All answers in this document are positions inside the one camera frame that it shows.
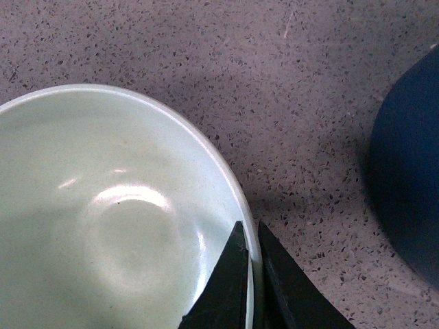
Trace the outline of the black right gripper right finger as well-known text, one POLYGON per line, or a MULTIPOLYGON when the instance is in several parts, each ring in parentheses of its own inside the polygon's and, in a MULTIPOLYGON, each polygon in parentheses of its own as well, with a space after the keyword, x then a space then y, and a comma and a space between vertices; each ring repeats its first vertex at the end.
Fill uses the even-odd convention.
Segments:
POLYGON ((353 328, 289 255, 269 227, 260 222, 265 305, 274 328, 353 328))

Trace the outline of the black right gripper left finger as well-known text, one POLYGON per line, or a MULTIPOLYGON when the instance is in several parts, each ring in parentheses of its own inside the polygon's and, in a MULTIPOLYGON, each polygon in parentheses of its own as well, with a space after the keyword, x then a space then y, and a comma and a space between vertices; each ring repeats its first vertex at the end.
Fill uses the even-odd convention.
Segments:
POLYGON ((180 328, 245 328, 248 249, 242 222, 235 223, 220 258, 180 328))

